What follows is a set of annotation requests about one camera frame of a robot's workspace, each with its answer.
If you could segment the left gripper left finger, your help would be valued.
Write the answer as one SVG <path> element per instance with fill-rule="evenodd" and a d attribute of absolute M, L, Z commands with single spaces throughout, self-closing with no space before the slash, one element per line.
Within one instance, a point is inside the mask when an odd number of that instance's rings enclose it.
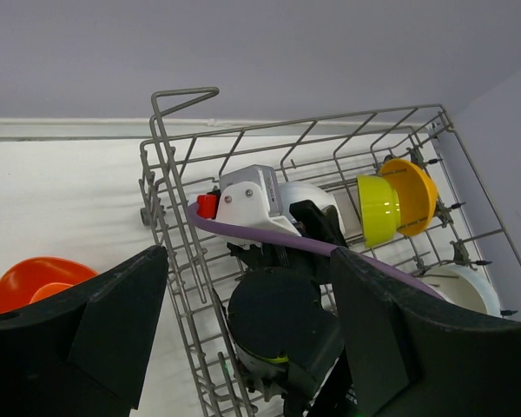
<path fill-rule="evenodd" d="M 151 246 L 0 314 L 0 416 L 128 416 L 139 406 L 167 287 Z"/>

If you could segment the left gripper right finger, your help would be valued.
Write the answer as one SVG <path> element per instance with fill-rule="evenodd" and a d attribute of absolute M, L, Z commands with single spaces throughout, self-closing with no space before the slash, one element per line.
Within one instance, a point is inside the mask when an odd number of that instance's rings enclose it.
<path fill-rule="evenodd" d="M 440 300 L 343 248 L 330 275 L 364 416 L 521 416 L 521 322 Z"/>

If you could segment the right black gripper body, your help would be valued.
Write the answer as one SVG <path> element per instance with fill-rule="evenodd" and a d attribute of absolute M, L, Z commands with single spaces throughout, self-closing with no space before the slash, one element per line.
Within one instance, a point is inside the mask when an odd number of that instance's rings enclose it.
<path fill-rule="evenodd" d="M 346 246 L 345 237 L 340 229 L 340 215 L 333 205 L 319 209 L 313 201 L 303 200 L 292 203 L 290 209 L 301 225 L 300 232 L 303 237 Z M 227 248 L 231 256 L 240 259 L 252 270 L 268 267 L 290 268 L 309 276 L 314 282 L 330 282 L 329 258 L 324 255 L 270 243 L 242 248 L 228 242 Z"/>

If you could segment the green round bowl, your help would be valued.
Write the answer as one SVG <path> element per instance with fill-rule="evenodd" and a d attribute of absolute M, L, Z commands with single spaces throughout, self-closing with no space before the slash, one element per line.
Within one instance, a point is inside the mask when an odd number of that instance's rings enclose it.
<path fill-rule="evenodd" d="M 389 242 L 401 222 L 397 191 L 376 175 L 358 175 L 357 187 L 365 246 L 373 248 Z"/>

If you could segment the white round bowl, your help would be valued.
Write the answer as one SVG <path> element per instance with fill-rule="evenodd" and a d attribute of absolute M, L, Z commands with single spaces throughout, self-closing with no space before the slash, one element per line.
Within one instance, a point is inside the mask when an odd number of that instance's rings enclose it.
<path fill-rule="evenodd" d="M 487 278 L 466 266 L 442 265 L 428 270 L 420 280 L 459 307 L 501 318 L 498 294 Z"/>

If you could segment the orange square bowl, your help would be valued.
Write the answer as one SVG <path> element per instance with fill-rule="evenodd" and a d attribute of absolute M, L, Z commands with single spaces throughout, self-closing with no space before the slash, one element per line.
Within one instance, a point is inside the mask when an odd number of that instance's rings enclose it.
<path fill-rule="evenodd" d="M 0 314 L 43 300 L 98 273 L 81 263 L 39 256 L 20 261 L 0 278 Z"/>

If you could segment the yellow round bowl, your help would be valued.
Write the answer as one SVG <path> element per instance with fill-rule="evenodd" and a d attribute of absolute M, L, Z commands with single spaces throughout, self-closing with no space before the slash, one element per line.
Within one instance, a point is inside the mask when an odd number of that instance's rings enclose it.
<path fill-rule="evenodd" d="M 434 217 L 439 197 L 435 182 L 418 165 L 400 158 L 385 162 L 379 174 L 387 180 L 399 198 L 398 232 L 409 237 L 424 232 Z"/>

